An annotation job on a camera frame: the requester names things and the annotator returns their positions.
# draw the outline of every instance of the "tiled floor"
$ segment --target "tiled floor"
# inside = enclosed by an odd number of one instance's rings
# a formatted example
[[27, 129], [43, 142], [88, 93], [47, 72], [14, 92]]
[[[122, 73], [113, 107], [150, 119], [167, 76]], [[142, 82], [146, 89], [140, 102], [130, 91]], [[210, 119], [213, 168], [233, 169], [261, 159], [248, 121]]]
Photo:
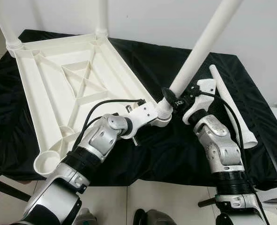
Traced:
[[[0, 31], [0, 58], [5, 51], [5, 40]], [[33, 181], [22, 185], [5, 177], [0, 180], [30, 195], [43, 183]], [[215, 206], [197, 207], [198, 201], [213, 195], [213, 188], [138, 180], [129, 187], [88, 187], [81, 199], [83, 207], [90, 209], [100, 225], [131, 225], [138, 208], [161, 210], [179, 225], [213, 225], [219, 210]], [[25, 202], [0, 193], [0, 225], [20, 219], [25, 205]]]

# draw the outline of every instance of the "white pipe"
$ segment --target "white pipe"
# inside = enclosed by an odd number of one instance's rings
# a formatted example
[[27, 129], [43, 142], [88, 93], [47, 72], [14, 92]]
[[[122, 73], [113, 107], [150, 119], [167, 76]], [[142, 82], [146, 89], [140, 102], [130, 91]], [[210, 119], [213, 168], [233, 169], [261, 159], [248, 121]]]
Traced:
[[96, 34], [98, 37], [108, 36], [108, 1], [98, 0], [98, 22]]
[[[196, 42], [192, 52], [189, 54], [187, 60], [170, 86], [170, 90], [173, 91], [177, 98], [183, 93], [201, 64], [205, 61], [213, 44], [223, 32], [241, 2], [242, 0], [223, 0], [220, 3], [210, 22]], [[168, 117], [170, 117], [172, 107], [166, 100], [162, 100], [160, 106], [157, 107], [157, 112], [160, 115], [168, 115]]]
[[[257, 145], [258, 141], [255, 137], [255, 135], [247, 128], [247, 125], [245, 123], [245, 121], [243, 120], [236, 104], [234, 103], [221, 75], [219, 74], [217, 68], [215, 65], [210, 65], [209, 66], [209, 69], [210, 69], [210, 72], [212, 74], [212, 77], [215, 79], [216, 83], [217, 83], [217, 90], [219, 92], [219, 95], [220, 97], [226, 102], [228, 103], [228, 105], [233, 109], [238, 121], [239, 121], [239, 124], [240, 124], [240, 127], [241, 127], [241, 133], [242, 133], [242, 140], [243, 140], [243, 144], [244, 144], [244, 148], [245, 149], [249, 149], [249, 148], [252, 148], [254, 146]], [[233, 128], [236, 132], [236, 140], [240, 141], [240, 138], [239, 138], [239, 134], [238, 134], [238, 128], [237, 128], [237, 125], [236, 125], [236, 122], [235, 122], [235, 119], [233, 118], [232, 114], [230, 113], [230, 111], [226, 108], [226, 111], [228, 113], [228, 116], [231, 120], [231, 123], [233, 125]]]
[[6, 48], [8, 49], [10, 55], [15, 58], [14, 50], [22, 48], [22, 42], [15, 35], [11, 29], [8, 20], [2, 12], [2, 4], [5, 4], [6, 1], [0, 0], [0, 29], [6, 40]]

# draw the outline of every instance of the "black cloth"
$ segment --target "black cloth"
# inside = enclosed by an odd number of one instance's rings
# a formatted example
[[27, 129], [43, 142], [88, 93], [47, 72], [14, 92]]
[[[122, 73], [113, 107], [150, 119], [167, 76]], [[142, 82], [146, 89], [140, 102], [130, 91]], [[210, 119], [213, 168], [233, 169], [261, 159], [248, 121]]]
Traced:
[[[25, 30], [23, 42], [66, 37]], [[191, 52], [187, 49], [150, 45], [109, 38], [125, 62], [156, 101], [161, 87], [169, 87]], [[245, 150], [248, 172], [257, 185], [277, 183], [277, 120], [256, 85], [235, 55], [210, 53], [194, 80], [211, 78], [214, 63], [258, 145]], [[209, 108], [235, 133], [224, 107], [214, 101]], [[143, 127], [137, 135], [141, 146], [131, 140], [118, 141], [92, 180], [94, 186], [130, 185], [137, 179], [186, 185], [213, 185], [203, 147], [191, 126], [173, 117], [168, 126]], [[39, 149], [27, 100], [15, 59], [6, 53], [0, 60], [0, 174], [15, 180], [42, 179], [33, 170]]]

